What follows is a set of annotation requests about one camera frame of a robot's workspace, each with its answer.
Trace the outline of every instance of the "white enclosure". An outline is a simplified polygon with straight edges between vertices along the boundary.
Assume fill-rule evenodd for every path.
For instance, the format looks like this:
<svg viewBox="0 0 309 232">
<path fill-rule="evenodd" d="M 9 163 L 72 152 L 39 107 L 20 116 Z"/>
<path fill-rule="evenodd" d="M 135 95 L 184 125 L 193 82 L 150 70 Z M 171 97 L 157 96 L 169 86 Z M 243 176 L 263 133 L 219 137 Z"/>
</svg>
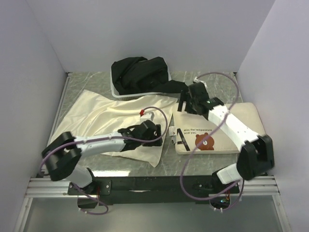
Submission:
<svg viewBox="0 0 309 232">
<path fill-rule="evenodd" d="M 57 56 L 24 0 L 0 2 L 0 231 L 13 230 L 37 172 L 65 83 Z"/>
<path fill-rule="evenodd" d="M 162 56 L 171 71 L 237 71 L 274 0 L 27 0 L 64 69 Z"/>
<path fill-rule="evenodd" d="M 309 230 L 309 2 L 276 0 L 237 75 L 274 142 L 276 177 L 293 231 Z"/>
<path fill-rule="evenodd" d="M 2 0 L 0 231 L 12 231 L 66 73 L 162 56 L 171 71 L 238 72 L 274 142 L 293 231 L 309 231 L 307 0 Z"/>
</svg>

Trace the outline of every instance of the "gray marble table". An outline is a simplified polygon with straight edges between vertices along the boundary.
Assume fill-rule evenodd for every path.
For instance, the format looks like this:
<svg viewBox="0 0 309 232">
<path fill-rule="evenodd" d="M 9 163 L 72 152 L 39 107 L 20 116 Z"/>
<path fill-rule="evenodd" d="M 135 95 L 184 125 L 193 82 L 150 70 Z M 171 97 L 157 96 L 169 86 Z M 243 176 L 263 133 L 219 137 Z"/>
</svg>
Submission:
<svg viewBox="0 0 309 232">
<path fill-rule="evenodd" d="M 200 72 L 172 72 L 172 79 L 192 84 Z M 56 126 L 63 119 L 84 89 L 93 91 L 104 97 L 116 100 L 111 94 L 109 72 L 74 72 L 69 73 L 68 85 L 65 90 Z M 233 83 L 224 76 L 208 75 L 203 77 L 207 82 L 210 97 L 218 97 L 224 103 L 231 103 L 236 97 Z M 186 155 L 178 155 L 169 136 L 166 136 L 159 164 L 154 168 L 149 163 L 121 157 L 95 155 L 80 160 L 80 164 L 89 167 L 95 176 L 174 176 L 180 171 L 187 159 Z M 211 175 L 214 171 L 234 163 L 237 154 L 195 155 L 187 166 L 185 175 Z"/>
</svg>

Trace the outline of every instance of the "basket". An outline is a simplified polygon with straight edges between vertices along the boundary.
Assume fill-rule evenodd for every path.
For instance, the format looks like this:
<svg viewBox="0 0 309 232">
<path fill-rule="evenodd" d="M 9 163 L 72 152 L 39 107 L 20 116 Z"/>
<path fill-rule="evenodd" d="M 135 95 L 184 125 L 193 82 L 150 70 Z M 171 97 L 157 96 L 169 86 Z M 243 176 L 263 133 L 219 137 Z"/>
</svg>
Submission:
<svg viewBox="0 0 309 232">
<path fill-rule="evenodd" d="M 170 72 L 169 72 L 169 67 L 168 67 L 168 75 L 169 75 L 169 81 L 172 79 L 170 76 Z M 137 99 L 139 97 L 145 96 L 145 95 L 152 95 L 152 94 L 160 94 L 162 95 L 162 93 L 156 93 L 156 92 L 149 92 L 149 93 L 136 93 L 136 94 L 127 94 L 127 95 L 119 95 L 119 92 L 115 89 L 115 86 L 112 82 L 112 71 L 110 74 L 111 77 L 111 91 L 112 91 L 112 96 L 117 98 L 118 100 L 121 101 L 128 101 L 128 100 L 132 100 L 132 99 Z"/>
</svg>

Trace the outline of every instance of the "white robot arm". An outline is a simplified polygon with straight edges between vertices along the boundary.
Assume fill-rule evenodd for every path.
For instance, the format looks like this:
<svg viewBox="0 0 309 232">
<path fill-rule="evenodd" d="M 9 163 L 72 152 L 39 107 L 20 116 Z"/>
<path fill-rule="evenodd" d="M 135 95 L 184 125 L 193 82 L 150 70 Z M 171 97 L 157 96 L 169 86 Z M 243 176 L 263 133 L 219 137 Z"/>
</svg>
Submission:
<svg viewBox="0 0 309 232">
<path fill-rule="evenodd" d="M 240 155 L 237 163 L 212 174 L 212 185 L 217 191 L 237 180 L 251 180 L 274 167 L 271 138 L 244 125 L 218 98 L 210 99 L 204 82 L 194 83 L 188 92 L 181 93 L 178 111 L 182 111 L 183 102 L 186 102 L 184 110 L 187 113 L 202 115 L 217 126 L 227 115 L 220 129 L 234 142 Z"/>
<path fill-rule="evenodd" d="M 67 179 L 85 192 L 92 192 L 95 188 L 95 177 L 90 169 L 77 164 L 79 159 L 106 152 L 134 150 L 140 145 L 161 146 L 162 138 L 159 139 L 161 126 L 155 125 L 152 122 L 153 118 L 153 113 L 145 113 L 140 117 L 139 125 L 99 136 L 73 137 L 69 131 L 62 133 L 42 152 L 42 157 L 45 158 L 51 151 L 63 146 L 46 160 L 45 164 L 51 180 Z M 155 141 L 143 143 L 144 140 Z"/>
</svg>

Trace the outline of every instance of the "black cloth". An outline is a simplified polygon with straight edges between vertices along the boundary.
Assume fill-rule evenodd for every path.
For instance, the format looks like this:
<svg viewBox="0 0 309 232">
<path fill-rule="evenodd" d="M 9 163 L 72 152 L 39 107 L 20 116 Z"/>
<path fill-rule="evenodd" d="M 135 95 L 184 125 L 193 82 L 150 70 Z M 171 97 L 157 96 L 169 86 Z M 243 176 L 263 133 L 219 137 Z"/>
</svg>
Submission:
<svg viewBox="0 0 309 232">
<path fill-rule="evenodd" d="M 162 57 L 147 60 L 129 57 L 112 64 L 112 83 L 120 95 L 188 90 L 184 82 L 169 81 L 168 67 Z"/>
</svg>

